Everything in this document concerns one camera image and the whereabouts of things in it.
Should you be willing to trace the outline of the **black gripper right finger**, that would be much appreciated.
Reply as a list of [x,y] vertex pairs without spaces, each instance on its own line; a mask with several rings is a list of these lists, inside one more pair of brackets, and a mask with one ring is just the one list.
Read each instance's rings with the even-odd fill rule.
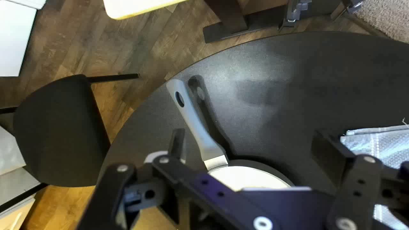
[[398,168],[371,154],[354,154],[335,135],[313,134],[311,154],[336,188],[326,218],[329,230],[390,230],[376,220],[376,204],[385,206],[400,222],[409,225],[409,170]]

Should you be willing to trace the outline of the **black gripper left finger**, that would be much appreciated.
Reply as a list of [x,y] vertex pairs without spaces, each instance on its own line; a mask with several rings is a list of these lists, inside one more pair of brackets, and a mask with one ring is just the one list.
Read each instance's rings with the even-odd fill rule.
[[179,206],[169,180],[148,160],[111,163],[100,177],[77,230],[130,230],[145,208],[157,207],[174,225]]

